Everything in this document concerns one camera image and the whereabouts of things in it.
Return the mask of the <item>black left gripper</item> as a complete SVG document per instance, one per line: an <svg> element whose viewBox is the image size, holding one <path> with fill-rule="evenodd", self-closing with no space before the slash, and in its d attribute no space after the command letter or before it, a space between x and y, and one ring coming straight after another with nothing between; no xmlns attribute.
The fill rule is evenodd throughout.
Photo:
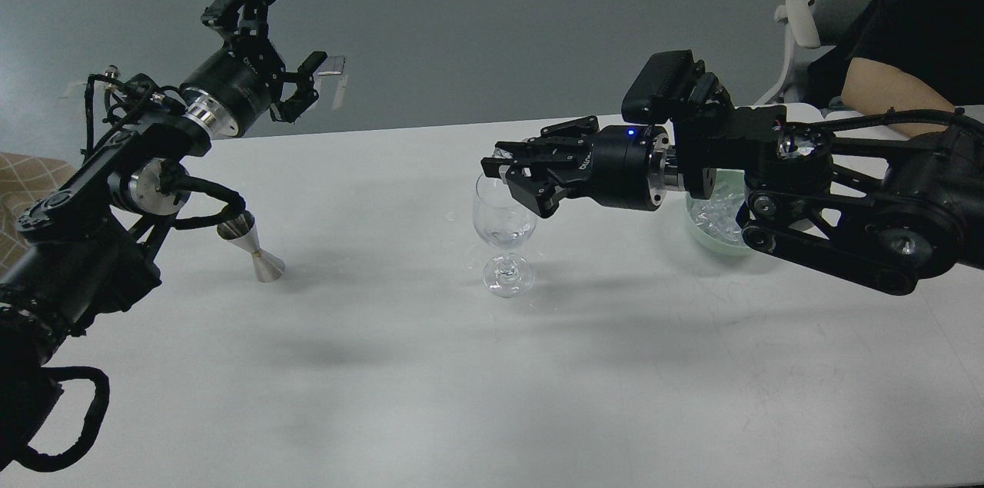
<svg viewBox="0 0 984 488"><path fill-rule="evenodd" d="M217 32L224 47L187 76L181 92L188 101L207 95L224 108L231 117L225 137L243 137L267 110L271 120L293 124L320 98L315 75L329 56L313 51L297 71L285 71L268 38L268 9L276 1L214 0L201 13L201 24ZM285 83L295 88L286 98Z"/></svg>

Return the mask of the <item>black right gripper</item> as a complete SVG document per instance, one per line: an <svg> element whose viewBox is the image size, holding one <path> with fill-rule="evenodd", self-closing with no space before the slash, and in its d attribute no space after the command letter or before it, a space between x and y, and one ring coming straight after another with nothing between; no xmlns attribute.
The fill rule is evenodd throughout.
<svg viewBox="0 0 984 488"><path fill-rule="evenodd" d="M660 179L669 135L664 128L607 126L594 115L541 128L521 141L494 148L512 160L482 158L481 170L501 178L513 200L539 218L556 214L561 202L588 198L601 207L656 211L667 196Z"/></svg>

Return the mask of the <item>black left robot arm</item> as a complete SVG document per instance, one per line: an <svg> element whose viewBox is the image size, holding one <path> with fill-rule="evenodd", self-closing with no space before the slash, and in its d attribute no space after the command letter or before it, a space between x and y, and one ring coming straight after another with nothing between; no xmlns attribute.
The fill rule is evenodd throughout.
<svg viewBox="0 0 984 488"><path fill-rule="evenodd" d="M161 285L155 257L172 231L217 229L252 254L261 281L284 263L259 246L235 190L190 175L215 138L239 138L268 113L292 123L319 98L313 51L288 71L268 37L277 0L215 0L201 23L224 44L181 85L116 67L85 82L80 169L15 219L27 254L2 275L2 465L53 473L94 446L110 400L95 367L52 367L68 337L125 312Z"/></svg>

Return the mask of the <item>person forearm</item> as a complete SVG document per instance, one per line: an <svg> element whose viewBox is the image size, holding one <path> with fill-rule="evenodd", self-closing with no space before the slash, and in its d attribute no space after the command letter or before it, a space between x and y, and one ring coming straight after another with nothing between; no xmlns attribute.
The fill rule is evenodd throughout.
<svg viewBox="0 0 984 488"><path fill-rule="evenodd" d="M841 101L864 115L878 115L892 108L897 112L956 110L952 102L916 76L868 58L851 58Z"/></svg>

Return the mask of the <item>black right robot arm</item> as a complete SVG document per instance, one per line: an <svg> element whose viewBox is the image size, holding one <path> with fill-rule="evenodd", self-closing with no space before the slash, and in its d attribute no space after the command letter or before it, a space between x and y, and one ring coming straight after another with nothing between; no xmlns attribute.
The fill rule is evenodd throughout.
<svg viewBox="0 0 984 488"><path fill-rule="evenodd" d="M891 295L982 267L982 124L962 110L791 121L780 105L734 106L678 50L649 58L621 114L623 126L587 116L500 141L483 173L549 218L566 198L640 211L668 191L707 200L717 171L738 170L736 221L756 252Z"/></svg>

